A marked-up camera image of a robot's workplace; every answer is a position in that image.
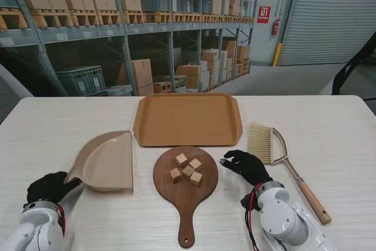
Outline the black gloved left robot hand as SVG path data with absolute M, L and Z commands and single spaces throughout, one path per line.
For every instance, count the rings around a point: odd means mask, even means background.
M 31 183 L 27 188 L 26 203 L 23 205 L 23 208 L 38 201 L 52 202 L 56 206 L 60 204 L 61 200 L 68 193 L 82 186 L 83 183 L 78 178 L 65 183 L 67 176 L 67 172 L 58 171 L 49 173 Z

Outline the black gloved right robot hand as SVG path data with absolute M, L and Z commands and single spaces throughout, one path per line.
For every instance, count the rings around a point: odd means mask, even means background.
M 273 180 L 262 161 L 247 152 L 230 150 L 219 162 L 223 167 L 242 176 L 252 186 Z

